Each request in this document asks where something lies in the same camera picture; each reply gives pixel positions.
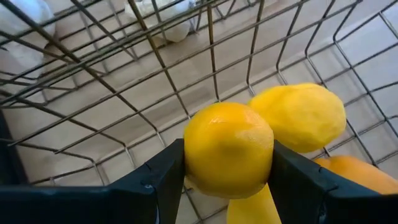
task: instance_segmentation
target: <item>floor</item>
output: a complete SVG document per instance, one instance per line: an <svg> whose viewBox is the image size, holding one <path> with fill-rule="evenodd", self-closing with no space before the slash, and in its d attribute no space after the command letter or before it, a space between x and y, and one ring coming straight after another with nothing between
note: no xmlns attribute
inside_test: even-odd
<svg viewBox="0 0 398 224"><path fill-rule="evenodd" d="M47 2L54 12L59 12L72 5L69 1L62 1L61 4L60 1L56 0L47 0ZM112 2L116 10L123 8L122 1L113 0ZM293 0L266 0L262 18L272 15L294 2ZM354 1L336 1L330 14L337 12L352 2ZM357 27L367 17L382 9L389 2L387 0L378 2L365 0L362 2L353 11L337 38L339 39ZM315 0L306 2L292 32L294 33L319 20L329 3L330 1ZM230 4L230 1L222 4L220 6L221 12L226 13ZM237 0L233 11L243 8L245 5L246 1ZM244 9L224 21L215 23L214 41L222 41L230 34L255 22L258 7L259 5L256 4L254 7ZM88 10L97 19L101 19L111 13L107 1L100 1L90 6ZM398 57L398 49L396 47L391 48L367 62L362 62L362 60L372 54L396 44L398 42L396 34L394 35L383 20L377 17L345 40L342 40L340 47L351 64L355 65L354 70L349 69L350 65L336 46L329 47L317 54L312 54L331 43L331 35L346 13L347 11L344 11L326 20L320 27L318 35L309 48L310 60L313 62L316 70L314 70L308 60L303 60L287 68L285 67L289 63L304 56L303 50L315 27L311 27L289 39L280 61L280 67L282 68L281 75L269 76L269 74L275 73L275 64L282 48L282 42L256 54L252 60L249 79L252 84L252 90L254 93L259 93L271 86L282 85L283 79L281 77L289 84L300 82L320 83L320 77L326 80L326 86L335 92L346 104L348 121L355 132L359 134L359 138L352 138L354 131L348 126L344 134L327 145L326 148L330 151L330 154L350 154L366 162L370 162L369 156L365 153L365 147L372 158L379 163L380 169L398 178L398 153L396 153L396 150L398 150L398 137L393 132L393 128L398 129L398 119L394 117L398 114L398 100L393 97L398 92L398 86L385 86L398 81L398 76L396 75L398 65L395 59ZM294 14L295 10L290 10L262 23L259 26L255 50L259 50L267 44L283 38L289 29ZM202 15L201 25L205 25L207 24L206 12ZM397 30L398 5L384 12L384 15L391 22L392 27ZM213 19L217 19L218 16L216 11L213 10ZM129 22L129 19L123 13L119 15L119 19L122 24ZM109 30L113 30L119 26L114 17L105 20L103 25ZM90 29L91 34L88 32L79 32L71 37L62 38L82 27L84 27L84 23L79 13L76 13L57 23L57 35L61 37L62 44L68 49L73 49L81 45L81 43L90 41L90 35L93 37L103 35L94 26ZM137 27L128 27L126 32L130 33L134 29L137 29ZM114 34L115 38L121 38L123 35L123 32ZM218 81L217 87L220 98L224 101L246 103L252 97L245 82L248 60L237 61L250 53L252 35L253 29L250 29L224 41L214 48L216 69L222 70L222 72L216 75ZM76 51L76 55L82 57L88 52L95 52L96 47L100 48L110 42L112 42L110 38L104 38L95 45L91 44ZM163 42L156 39L156 44L161 45ZM168 71L175 87L181 90L179 94L184 107L186 107L190 115L216 101L213 79L208 76L208 74L212 73L210 51L206 50L182 63L176 62L179 62L186 55L203 49L208 44L208 30L202 29L198 34L189 35L180 43L171 44L160 49L160 55L165 64L175 64ZM146 40L135 45L133 48L138 55L143 55L150 50L150 46ZM49 47L49 50L57 52L57 49L52 46ZM132 58L122 51L102 61L103 63L94 64L91 68L105 72L130 60ZM62 63L57 60L47 65L45 69L51 70ZM171 95L173 89L164 72L139 83L141 78L161 68L155 55L149 54L142 57L138 62L133 62L104 77L104 80L117 90L138 83L134 87L124 91L122 96L137 109L144 109L142 115L159 130L158 133L138 114L132 115L134 114L133 110L122 101L116 97L110 98L76 115L74 118L96 129L101 129L119 119L126 118L123 122L104 132L117 138L119 142L109 140L104 136L95 135L86 141L70 147L67 151L90 157L94 161L111 158L98 166L101 179L98 177L95 169L87 169L83 172L59 177L60 174L89 167L91 162L64 154L54 155L52 152L18 146L19 154L30 181L36 182L37 185L101 185L103 183L112 183L143 164L166 145L170 144L175 138L182 137L183 128L188 121L182 104L175 95ZM366 94L364 85L361 84L354 72L358 74L367 88L373 91L372 96L374 101L370 95ZM85 71L78 72L74 77L77 83L84 83L91 79ZM200 79L204 80L198 82L196 85L191 85L191 83ZM55 86L73 87L72 81L71 78L68 78ZM9 90L13 90L13 88L13 86L8 86ZM45 91L48 99L57 97L59 94L62 94L62 91ZM48 108L62 114L71 114L108 94L109 91L100 83L93 82L80 88L78 91L69 93L51 102ZM160 101L164 96L169 95L171 96L166 100L154 104L154 102ZM41 102L43 101L43 96L35 94L29 100ZM377 106L381 108L386 117L392 117L389 120L390 123L383 122L383 114ZM59 118L35 108L9 109L4 110L4 114L14 139L21 139L59 120ZM61 149L91 133L92 131L90 130L66 121L30 138L26 142L53 149ZM127 145L129 155L124 152L124 146L120 142ZM316 156L324 156L322 152L322 149L320 149L305 156L312 159ZM204 220L204 223L225 223L227 200L209 197L194 190L190 191L190 195L198 214L195 213L187 195L182 194L177 223L195 223L198 221L198 215Z"/></svg>

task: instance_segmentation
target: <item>orange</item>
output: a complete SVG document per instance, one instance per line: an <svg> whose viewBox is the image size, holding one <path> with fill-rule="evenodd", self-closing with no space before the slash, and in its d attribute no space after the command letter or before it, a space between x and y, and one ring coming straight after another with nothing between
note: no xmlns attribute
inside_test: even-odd
<svg viewBox="0 0 398 224"><path fill-rule="evenodd" d="M184 142L187 178L204 194L246 198L268 180L274 135L246 105L215 103L202 109L185 128Z"/></svg>
<svg viewBox="0 0 398 224"><path fill-rule="evenodd" d="M315 159L322 167L380 194L398 194L398 181L378 168L352 156Z"/></svg>

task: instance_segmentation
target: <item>wire rack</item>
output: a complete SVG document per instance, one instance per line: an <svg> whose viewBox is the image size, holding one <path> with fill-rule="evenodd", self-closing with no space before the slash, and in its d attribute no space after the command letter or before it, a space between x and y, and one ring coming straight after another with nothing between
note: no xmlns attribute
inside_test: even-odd
<svg viewBox="0 0 398 224"><path fill-rule="evenodd" d="M0 45L3 46L10 42L17 42L42 52L46 56L47 60L42 65L27 69L21 73L12 73L7 70L1 70L0 73L2 74L2 78L0 79L0 84L2 88L0 89L0 94L2 95L2 98L0 99L0 105L4 111L37 110L45 114L49 114L52 117L48 123L37 128L35 131L25 133L25 135L21 136L20 138L2 139L2 141L8 142L10 147L24 147L36 149L36 151L34 151L35 153L40 152L52 154L53 156L51 159L54 160L57 160L56 158L58 156L63 158L72 157L86 161L83 167L77 166L76 169L69 169L67 172L57 170L57 173L54 173L48 177L31 180L31 184L48 183L52 185L61 185L60 181L58 180L64 179L70 175L84 172L86 170L93 170L95 172L94 178L97 178L100 184L106 185L111 182L109 177L107 177L106 172L103 170L103 166L105 166L106 163L111 162L118 156L123 156L123 158L128 159L131 165L130 169L135 169L139 163L137 162L137 155L132 152L134 147L154 138L157 139L156 141L161 144L161 147L165 147L168 143L164 139L164 133L176 127L177 125L183 124L195 114L197 110L192 110L189 108L186 100L184 100L182 96L185 91L191 90L198 85L210 81L214 98L210 101L206 101L204 105L218 101L228 101L234 96L244 92L248 93L250 97L253 97L256 95L255 86L260 83L267 82L270 79L276 78L278 81L277 84L279 85L287 85L291 83L286 77L286 73L289 69L294 68L301 63L305 63L308 69L312 71L313 80L315 80L315 82L327 88L330 88L331 83L338 77L352 74L352 76L359 81L363 92L360 95L345 101L346 108L364 98L368 98L377 110L375 113L379 114L380 117L377 122L364 128L357 128L356 125L353 124L356 123L356 121L352 121L350 118L348 118L347 132L349 134L347 136L343 136L337 141L331 143L329 146L320 149L316 152L316 154L306 156L309 156L312 159L330 156L336 149L339 149L344 145L348 145L349 142L353 141L358 143L360 151L364 155L364 159L376 167L379 167L381 163L398 154L398 150L395 149L389 151L388 153L384 153L381 156L375 157L372 149L369 147L369 144L363 139L363 136L366 133L371 132L373 129L377 129L380 126L386 126L389 134L392 136L391 138L393 141L397 142L398 133L396 131L396 126L394 126L394 120L398 118L398 114L396 111L395 114L394 112L386 113L383 105L380 105L376 95L384 90L393 88L398 83L398 79L373 88L369 86L369 83L367 83L366 80L364 80L360 71L361 66L366 65L367 63L370 64L377 60L377 58L389 54L389 52L393 51L398 45L398 32L394 27L394 24L385 15L386 11L396 6L397 1L390 2L381 11L373 14L370 17L366 17L365 20L361 20L359 23L356 23L354 27L351 26L348 31L346 28L348 27L348 23L352 15L355 13L356 8L361 4L365 4L365 2L360 0L344 1L345 4L341 5L341 1L327 1L325 8L321 12L321 16L315 20L312 18L312 20L306 23L304 26L298 26L297 21L299 21L300 16L302 16L303 8L305 8L306 5L310 4L311 2L315 2L315 0L302 0L296 2L292 1L289 4L286 4L283 8L272 11L272 13L266 12L269 8L267 0L247 0L243 2L239 2L239 0L202 0L197 2L195 7L191 8L189 11L183 12L170 19L161 19L159 12L168 9L182 1L185 0L177 0L160 8L157 7L155 1L152 1L156 10L152 14L145 16L139 14L139 10L134 1L128 1L137 17L137 21L125 22L121 19L124 9L117 9L111 0L92 0L82 2L71 0L71 5L68 9L63 9L55 13L55 17L53 19L45 21L41 24L34 22L29 16L25 15L21 10L19 10L18 7L13 5L11 1L1 1L1 4L4 7L13 12L20 20L28 24L30 29L18 34L8 34L0 31L0 35L6 38L6 40L2 41ZM91 10L91 8L96 4L107 5L108 9L110 9L110 14L103 17L98 17L98 14ZM252 21L243 21L247 22L244 26L238 27L229 33L227 32L221 37L215 37L217 24L223 24L232 19L236 20L242 13L248 11L253 15ZM261 26L288 13L291 13L292 17L286 23L287 30L284 31L283 36L264 46L259 47L259 38L264 38L263 35L259 36L259 30L261 29ZM72 15L79 16L83 22L83 27L78 27L77 29L68 32L65 35L58 37L53 37L44 30L45 26L51 23L58 23ZM150 16L156 16L159 23L155 26L147 27L145 19ZM113 26L111 30L106 27L106 22L109 19L115 19L117 22L117 26ZM164 55L162 55L162 50L175 47L180 43L172 44L170 42L162 42L160 44L155 41L155 36L159 34L162 35L164 30L190 19L194 19L195 23L193 24L193 29L190 31L188 37L193 38L196 35L205 35L207 36L207 43L204 45L199 45L196 50L170 62L164 57ZM336 23L337 26L326 27L327 30L330 30L331 35L329 36L326 44L318 47L320 45L314 44L315 42L318 43L317 37L321 35L320 33L322 33L323 30L325 30L325 26L329 25L328 21L333 19L339 20L339 22ZM350 54L352 52L347 52L343 44L344 41L356 35L361 29L366 27L368 24L371 24L375 20L382 21L383 26L389 30L392 36L395 37L395 41L392 44L384 46L381 50L374 51L371 55L368 55L361 60L353 60ZM138 26L138 29L130 29L134 26ZM102 32L101 35L95 36L93 29L99 29ZM33 32L36 32L47 39L49 46L42 49L38 46L30 44L27 41L24 41L23 37ZM68 39L82 33L88 34L88 41L80 42L75 47L68 47L65 45L65 42ZM250 33L248 53L242 53L242 56L236 60L233 60L224 66L218 66L217 60L220 56L216 56L216 48L221 44L230 42L231 39L234 39L243 33ZM300 47L299 54L289 54L285 57L284 54L287 54L289 42L296 44L293 39L302 34L309 35L305 41L305 44L302 45L303 47ZM101 44L101 41L105 39L108 39L109 41L107 41L105 44ZM146 43L149 46L147 48L148 51L139 52L137 48L138 45L142 43ZM83 54L79 53L79 51L88 46L92 46L92 50ZM256 75L254 77L252 65L255 59L263 57L263 53L265 51L275 49L275 47L278 48L277 53L274 54L276 61L273 66L271 66L271 68L265 72L262 72L260 75ZM317 65L317 57L324 52L331 50L334 50L335 53L337 52L336 54L339 54L340 58L343 60L342 63L344 63L346 66L336 73L326 77L323 75L322 69L320 69ZM127 58L128 60L118 66L109 68L106 60L121 53L125 54L124 58ZM207 61L207 66L211 68L210 73L202 74L202 76L197 77L195 80L187 83L186 85L179 86L176 84L178 80L173 78L172 69L182 65L184 62L189 61L198 55L203 54L206 54L209 58ZM143 60L149 57L155 61L154 63L159 63L160 68L145 72L144 75L140 76L139 78L134 78L131 81L124 83L122 86L114 87L114 85L109 84L110 81L107 80L107 77L117 76L119 71L130 69L130 66L140 64ZM236 88L230 88L230 91L221 91L220 83L218 82L220 74L225 71L229 71L238 65L244 66L244 72L241 74L243 77L243 84L236 85ZM41 76L37 78L31 78L28 76L28 74L41 68L47 68L46 71L41 74ZM79 74L82 72L88 77L84 81L81 81L78 78ZM155 99L150 103L147 102L145 106L140 107L136 107L130 98L126 97L126 95L123 95L123 93L135 88L141 83L148 83L151 79L158 76L166 77L166 82L164 85L171 86L172 91L170 93L164 94L158 99ZM65 82L65 80L71 81L71 85L69 87L59 85L59 83ZM107 89L108 93L102 97L91 100L90 103L79 108L78 110L69 111L69 113L66 114L61 113L60 110L56 108L57 102L67 98L68 95L76 94L84 97L82 94L83 90L85 88L89 88L90 85L94 85L94 83ZM7 85L18 86L19 88L16 91L10 91L9 89L4 88ZM42 97L42 101L35 100L34 97L37 99L38 95ZM181 116L179 119L173 119L171 122L165 123L165 125L159 126L152 121L153 119L146 115L146 111L161 104L167 104L168 100L171 98L174 98L177 102L177 106L182 109L183 116ZM130 113L120 117L112 123L103 125L100 128L95 125L87 124L81 119L76 119L76 117L80 114L83 114L84 112L98 105L104 104L104 102L107 102L110 99L117 99L123 103L129 108ZM140 117L140 119L150 127L148 134L142 135L142 138L137 138L135 141L125 141L121 140L117 135L108 133L108 131L113 127L118 126L123 122L127 122L131 118L135 117ZM87 129L89 134L84 135L84 137L76 139L72 142L68 142L68 144L60 144L59 146L44 146L31 141L35 137L40 136L40 134L56 128L65 122L79 126L83 129ZM87 156L84 153L78 153L76 150L71 150L74 147L84 144L89 139L93 139L97 136L101 136L101 138L106 139L107 141L115 142L117 146L114 152L107 156L94 157ZM217 213L222 212L226 208L226 206L222 206L209 214L203 215L198 211L197 206L192 199L192 190L184 187L183 194L187 195L195 215L197 216L195 223L205 223L209 218L215 216Z"/></svg>

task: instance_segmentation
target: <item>lemon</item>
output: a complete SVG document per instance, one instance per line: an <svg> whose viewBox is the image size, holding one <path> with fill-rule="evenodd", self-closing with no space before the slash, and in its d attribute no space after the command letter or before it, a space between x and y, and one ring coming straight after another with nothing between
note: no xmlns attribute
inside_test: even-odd
<svg viewBox="0 0 398 224"><path fill-rule="evenodd" d="M380 194L398 194L398 180L352 156L332 156L314 162L346 179Z"/></svg>
<svg viewBox="0 0 398 224"><path fill-rule="evenodd" d="M312 83L270 88L255 96L249 106L269 123L276 140L296 152L326 146L346 126L343 102Z"/></svg>
<svg viewBox="0 0 398 224"><path fill-rule="evenodd" d="M227 224L279 224L278 211L268 184L257 194L229 201Z"/></svg>
<svg viewBox="0 0 398 224"><path fill-rule="evenodd" d="M247 105L216 103L184 130L185 168L194 188L223 198L245 198L267 182L274 135Z"/></svg>

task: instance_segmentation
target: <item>citrus fruit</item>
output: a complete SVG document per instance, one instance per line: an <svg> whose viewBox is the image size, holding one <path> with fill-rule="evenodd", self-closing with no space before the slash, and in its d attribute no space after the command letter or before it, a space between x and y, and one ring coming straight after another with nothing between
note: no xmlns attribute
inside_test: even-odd
<svg viewBox="0 0 398 224"><path fill-rule="evenodd" d="M314 160L322 167L380 194L398 194L398 181L378 168L352 156Z"/></svg>
<svg viewBox="0 0 398 224"><path fill-rule="evenodd" d="M337 138L346 126L343 102L326 88L303 83L275 86L255 96L249 106L296 152L312 152Z"/></svg>
<svg viewBox="0 0 398 224"><path fill-rule="evenodd" d="M278 211L268 184L257 194L229 201L227 224L279 224Z"/></svg>
<svg viewBox="0 0 398 224"><path fill-rule="evenodd" d="M199 111L184 130L186 175L194 188L223 198L246 198L267 182L274 135L254 110L216 103Z"/></svg>

